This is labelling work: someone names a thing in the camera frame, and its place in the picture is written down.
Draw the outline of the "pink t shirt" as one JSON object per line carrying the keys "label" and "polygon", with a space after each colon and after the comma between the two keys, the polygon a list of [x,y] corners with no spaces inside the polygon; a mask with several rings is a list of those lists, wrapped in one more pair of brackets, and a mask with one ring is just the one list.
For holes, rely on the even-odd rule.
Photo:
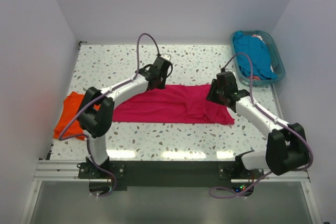
{"label": "pink t shirt", "polygon": [[114,122],[233,125],[227,107],[206,100],[209,84],[167,85],[138,94],[113,112]]}

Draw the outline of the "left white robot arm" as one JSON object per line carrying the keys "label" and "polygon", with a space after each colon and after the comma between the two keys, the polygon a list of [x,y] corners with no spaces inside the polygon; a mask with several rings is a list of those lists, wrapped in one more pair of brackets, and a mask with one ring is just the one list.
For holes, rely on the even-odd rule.
{"label": "left white robot arm", "polygon": [[77,120],[86,135],[90,171],[97,178],[108,174],[109,159],[106,133],[112,125],[114,110],[130,98],[153,89],[164,89],[172,73],[172,63],[157,56],[153,64],[146,65],[123,82],[104,89],[89,88],[79,106]]}

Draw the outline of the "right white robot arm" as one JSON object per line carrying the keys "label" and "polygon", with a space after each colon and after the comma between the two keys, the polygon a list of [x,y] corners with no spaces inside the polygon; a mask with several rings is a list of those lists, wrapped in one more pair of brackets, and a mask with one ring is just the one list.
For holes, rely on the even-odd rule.
{"label": "right white robot arm", "polygon": [[246,178],[256,169],[268,169],[279,176],[312,165],[313,155],[303,126],[289,124],[266,110],[250,92],[238,88],[232,72],[217,74],[206,98],[243,116],[266,138],[265,151],[249,151],[235,157],[233,171],[237,177]]}

